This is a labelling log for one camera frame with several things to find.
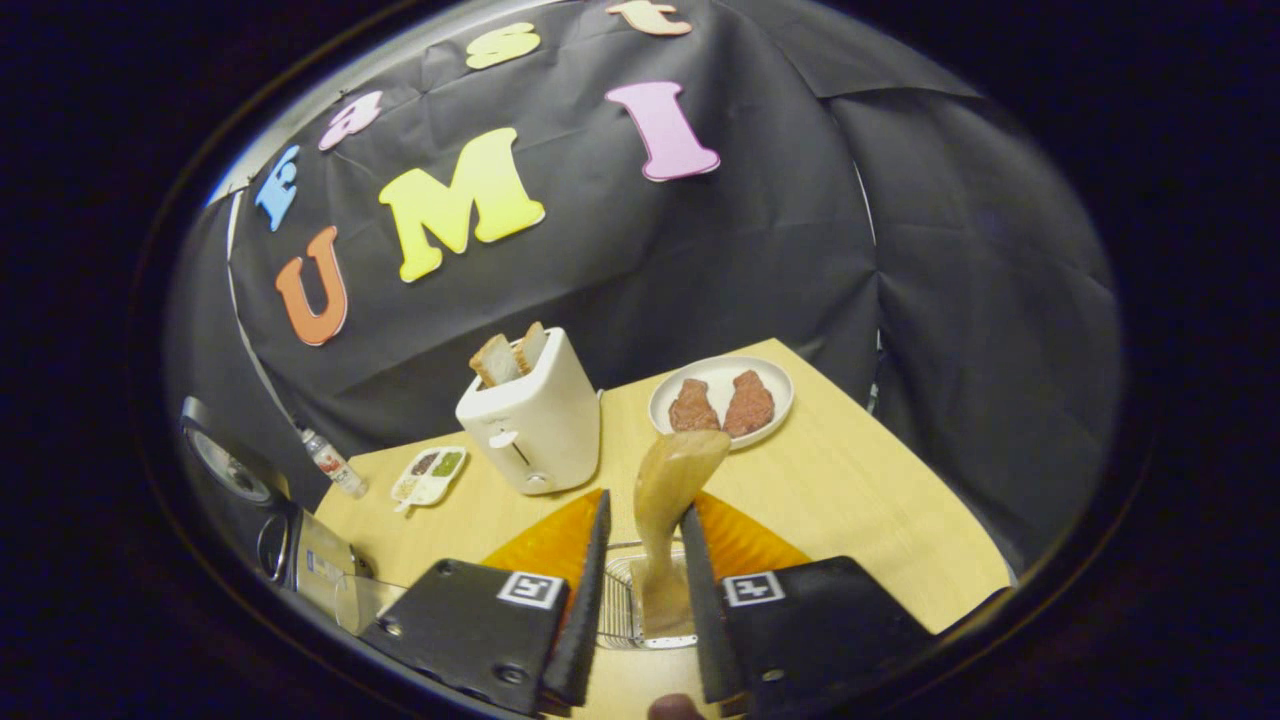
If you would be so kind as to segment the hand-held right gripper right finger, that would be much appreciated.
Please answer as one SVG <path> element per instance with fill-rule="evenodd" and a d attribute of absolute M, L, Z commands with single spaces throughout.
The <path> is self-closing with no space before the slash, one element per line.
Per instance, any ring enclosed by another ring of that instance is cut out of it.
<path fill-rule="evenodd" d="M 833 706 L 934 643 L 854 559 L 809 559 L 713 495 L 680 532 L 708 703 Z"/>

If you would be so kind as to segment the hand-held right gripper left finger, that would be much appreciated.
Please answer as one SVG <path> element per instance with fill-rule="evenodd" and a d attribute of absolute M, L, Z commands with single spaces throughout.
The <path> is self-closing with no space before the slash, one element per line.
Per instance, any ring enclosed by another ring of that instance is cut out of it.
<path fill-rule="evenodd" d="M 591 491 L 484 562 L 436 561 L 360 638 L 493 707 L 568 714 L 586 703 L 611 525 L 609 492 Z"/>

